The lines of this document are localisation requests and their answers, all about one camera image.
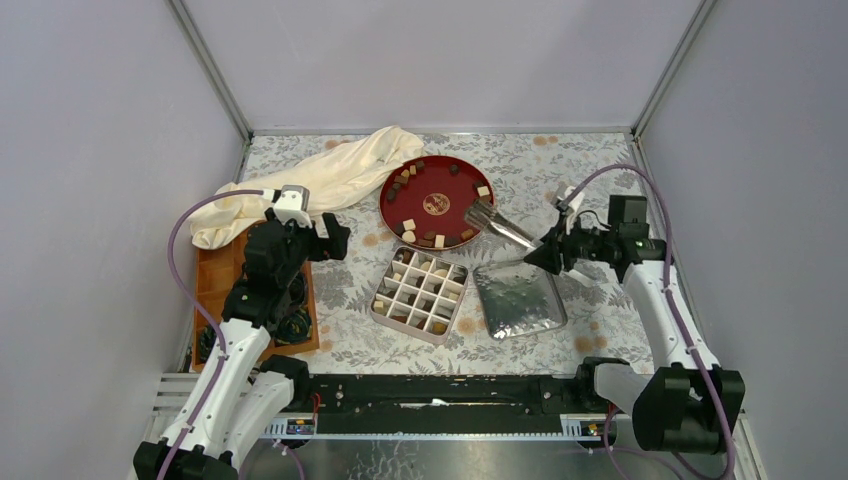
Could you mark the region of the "silver tin lid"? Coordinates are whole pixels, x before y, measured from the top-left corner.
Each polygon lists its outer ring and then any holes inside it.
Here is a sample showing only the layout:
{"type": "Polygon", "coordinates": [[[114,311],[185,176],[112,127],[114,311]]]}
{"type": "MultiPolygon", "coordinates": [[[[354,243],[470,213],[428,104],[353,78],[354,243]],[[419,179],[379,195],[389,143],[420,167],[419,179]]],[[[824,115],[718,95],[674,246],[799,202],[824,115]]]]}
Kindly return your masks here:
{"type": "Polygon", "coordinates": [[[553,276],[521,260],[477,267],[478,290],[487,331],[495,340],[561,328],[567,314],[553,276]]]}

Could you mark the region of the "silver metal tongs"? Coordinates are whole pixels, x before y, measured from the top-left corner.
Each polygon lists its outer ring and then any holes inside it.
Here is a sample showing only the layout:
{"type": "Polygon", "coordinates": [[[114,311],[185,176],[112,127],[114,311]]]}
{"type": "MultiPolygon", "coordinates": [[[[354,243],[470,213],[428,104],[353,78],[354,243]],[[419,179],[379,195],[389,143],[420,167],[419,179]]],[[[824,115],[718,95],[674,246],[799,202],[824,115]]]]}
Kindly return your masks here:
{"type": "Polygon", "coordinates": [[[500,214],[488,201],[476,199],[464,213],[465,222],[480,231],[489,230],[509,240],[527,251],[537,248],[540,243],[528,232],[500,214]]]}

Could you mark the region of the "pink tin with white dividers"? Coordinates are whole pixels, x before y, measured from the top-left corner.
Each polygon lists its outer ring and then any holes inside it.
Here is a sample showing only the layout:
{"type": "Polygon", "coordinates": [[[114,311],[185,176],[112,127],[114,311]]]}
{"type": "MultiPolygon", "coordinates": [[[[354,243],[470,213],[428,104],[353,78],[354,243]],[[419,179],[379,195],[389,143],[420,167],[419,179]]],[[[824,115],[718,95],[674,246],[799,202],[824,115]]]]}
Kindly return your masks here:
{"type": "Polygon", "coordinates": [[[469,281],[465,266],[400,247],[381,275],[368,311],[383,326],[442,345],[458,317],[469,281]]]}

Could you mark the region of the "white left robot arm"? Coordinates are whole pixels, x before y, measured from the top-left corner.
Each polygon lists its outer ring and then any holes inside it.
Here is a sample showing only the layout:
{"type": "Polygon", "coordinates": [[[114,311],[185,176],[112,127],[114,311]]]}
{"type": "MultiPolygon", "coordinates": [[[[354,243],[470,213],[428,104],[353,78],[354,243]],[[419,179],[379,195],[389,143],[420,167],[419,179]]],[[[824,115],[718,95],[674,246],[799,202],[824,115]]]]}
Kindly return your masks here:
{"type": "Polygon", "coordinates": [[[144,441],[133,457],[140,479],[236,479],[244,460],[285,409],[309,401],[308,367],[283,355],[260,357],[293,301],[290,287],[307,262],[342,260],[349,228],[332,213],[314,224],[275,217],[247,232],[242,273],[215,322],[216,339],[180,414],[155,443],[144,441]]]}

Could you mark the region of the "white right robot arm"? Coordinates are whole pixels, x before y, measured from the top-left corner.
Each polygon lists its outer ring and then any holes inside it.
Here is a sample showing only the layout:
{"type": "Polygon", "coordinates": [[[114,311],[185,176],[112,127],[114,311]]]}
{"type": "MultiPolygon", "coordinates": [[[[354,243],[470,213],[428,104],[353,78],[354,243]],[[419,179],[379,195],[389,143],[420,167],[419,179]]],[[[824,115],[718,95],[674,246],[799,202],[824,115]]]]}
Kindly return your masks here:
{"type": "Polygon", "coordinates": [[[571,194],[555,200],[557,223],[524,260],[551,274],[570,271],[579,260],[610,266],[642,321],[655,371],[645,378],[624,360],[590,357],[578,368],[575,402],[589,412],[618,407],[647,451],[728,452],[745,384],[697,334],[667,244],[650,235],[646,198],[611,196],[603,228],[582,226],[581,200],[571,194]]]}

